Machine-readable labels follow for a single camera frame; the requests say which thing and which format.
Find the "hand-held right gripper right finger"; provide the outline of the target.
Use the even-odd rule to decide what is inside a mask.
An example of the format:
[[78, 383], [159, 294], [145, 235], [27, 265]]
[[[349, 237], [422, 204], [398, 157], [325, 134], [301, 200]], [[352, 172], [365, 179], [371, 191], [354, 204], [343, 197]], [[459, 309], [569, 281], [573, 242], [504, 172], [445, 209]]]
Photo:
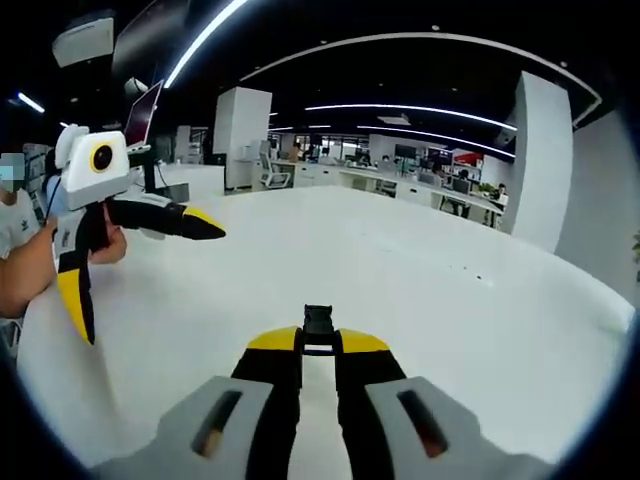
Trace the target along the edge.
[[470, 410], [408, 377], [379, 338], [335, 339], [338, 420], [356, 479], [495, 479], [501, 454]]

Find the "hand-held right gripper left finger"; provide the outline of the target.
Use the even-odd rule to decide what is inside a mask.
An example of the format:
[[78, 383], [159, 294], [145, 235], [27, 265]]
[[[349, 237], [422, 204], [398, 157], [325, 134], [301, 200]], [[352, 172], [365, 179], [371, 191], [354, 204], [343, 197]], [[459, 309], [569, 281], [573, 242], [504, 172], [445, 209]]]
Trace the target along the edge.
[[285, 479], [301, 386], [302, 329], [258, 335], [230, 376], [212, 378], [161, 418], [161, 477]]

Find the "person's left hand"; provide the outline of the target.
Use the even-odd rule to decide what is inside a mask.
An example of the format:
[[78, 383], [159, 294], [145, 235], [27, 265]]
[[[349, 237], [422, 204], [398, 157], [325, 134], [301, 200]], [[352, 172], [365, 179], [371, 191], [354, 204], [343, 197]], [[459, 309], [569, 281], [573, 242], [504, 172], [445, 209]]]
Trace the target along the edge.
[[91, 264], [115, 264], [122, 260], [126, 254], [127, 241], [122, 229], [108, 221], [106, 233], [107, 246], [89, 254], [88, 260]]

